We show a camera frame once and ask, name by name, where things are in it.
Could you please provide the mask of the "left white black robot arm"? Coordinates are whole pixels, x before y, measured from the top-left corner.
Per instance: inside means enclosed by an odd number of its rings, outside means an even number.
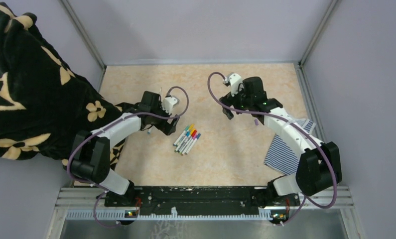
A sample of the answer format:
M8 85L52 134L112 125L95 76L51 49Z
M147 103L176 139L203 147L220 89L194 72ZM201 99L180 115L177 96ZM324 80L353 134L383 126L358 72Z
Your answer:
M121 116L92 131L80 131L75 136L67 171L74 179L91 183L116 194L124 206L135 202L134 183L111 168L112 149L133 133L153 126L165 135L176 131L179 115L173 116L178 97L145 91L140 102L126 104Z

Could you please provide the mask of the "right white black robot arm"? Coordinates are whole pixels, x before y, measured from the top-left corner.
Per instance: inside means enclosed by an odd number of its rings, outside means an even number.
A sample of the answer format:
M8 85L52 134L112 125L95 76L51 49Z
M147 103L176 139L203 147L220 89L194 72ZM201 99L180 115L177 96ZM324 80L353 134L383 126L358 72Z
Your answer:
M327 205L316 203L319 208L331 208L337 200L338 183L342 180L340 152L334 142L325 143L312 136L275 98L268 98L260 77L243 79L239 74L223 76L223 84L230 92L216 99L223 114L232 119L234 114L250 114L262 125L274 131L284 146L271 144L274 165L280 166L281 158L292 153L292 163L285 166L283 176L267 184L267 199L280 205L290 194L303 194L307 199L329 188L333 196Z

